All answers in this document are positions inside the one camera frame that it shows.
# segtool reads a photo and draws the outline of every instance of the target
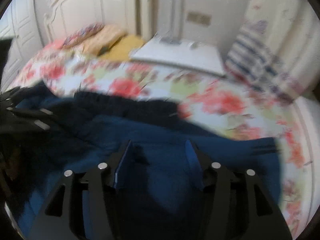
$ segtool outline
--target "wardrobe door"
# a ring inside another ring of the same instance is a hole
[[[19,51],[23,60],[27,62],[43,47],[36,21],[34,0],[13,0],[12,20],[14,32],[18,36]]]
[[[2,76],[1,91],[4,91],[26,62],[43,47],[36,21],[34,0],[12,0],[0,19],[0,38],[1,36],[15,37]]]
[[[9,5],[4,15],[0,19],[0,39],[15,36],[14,30],[13,30],[13,24],[12,24],[11,7],[12,7],[12,4]],[[4,67],[4,71],[2,75],[1,91],[3,91],[9,86],[10,80],[14,79],[14,77],[12,78],[11,76],[15,75],[16,72],[18,72],[18,69],[20,69],[20,67],[23,66],[23,64],[24,64],[24,61],[20,54],[17,41],[16,39],[13,39],[11,48],[9,51],[9,55],[8,55],[8,61]]]

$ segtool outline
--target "dark blue fabric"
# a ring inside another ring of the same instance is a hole
[[[185,141],[233,171],[254,169],[273,199],[280,195],[280,166],[273,138],[232,141],[194,125],[179,130],[130,121],[81,108],[81,100],[53,95],[23,100],[19,107],[45,108],[61,122],[29,147],[25,183],[12,212],[27,236],[36,214],[64,170],[85,172],[131,140],[135,160],[121,193],[127,239],[192,239],[202,201],[192,187]]]

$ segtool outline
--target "white cabinet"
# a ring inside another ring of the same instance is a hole
[[[34,0],[12,0],[0,19],[0,39],[15,37],[1,81],[4,91],[19,70],[43,45],[37,27]]]

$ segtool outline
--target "white headboard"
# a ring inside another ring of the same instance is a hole
[[[152,0],[55,0],[44,15],[50,42],[94,22],[117,24],[145,40],[152,38]]]

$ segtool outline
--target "silver screw head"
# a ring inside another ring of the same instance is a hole
[[[219,169],[221,167],[220,163],[211,163],[211,167],[214,169]]]
[[[256,172],[255,172],[254,170],[248,169],[248,170],[247,170],[247,174],[248,174],[249,176],[254,176],[254,175],[256,174]]]
[[[72,173],[73,173],[72,170],[66,170],[66,171],[63,173],[63,175],[66,176],[66,177],[69,177],[69,176],[72,175]]]
[[[98,168],[100,169],[100,170],[104,170],[105,168],[107,168],[108,167],[108,164],[106,164],[106,163],[99,163],[98,164]]]

